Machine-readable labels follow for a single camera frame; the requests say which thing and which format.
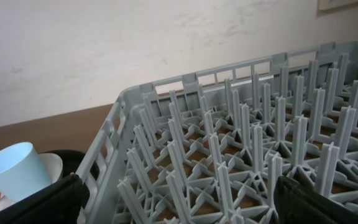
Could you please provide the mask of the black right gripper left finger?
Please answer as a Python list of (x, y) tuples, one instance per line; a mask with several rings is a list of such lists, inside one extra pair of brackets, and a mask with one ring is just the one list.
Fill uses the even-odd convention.
[(80, 177), (70, 174), (0, 211), (0, 224), (75, 224), (90, 193)]

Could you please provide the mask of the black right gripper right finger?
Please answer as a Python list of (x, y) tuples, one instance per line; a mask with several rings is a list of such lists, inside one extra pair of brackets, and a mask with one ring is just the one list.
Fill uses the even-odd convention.
[(273, 201), (279, 224), (358, 224), (358, 214), (283, 175)]

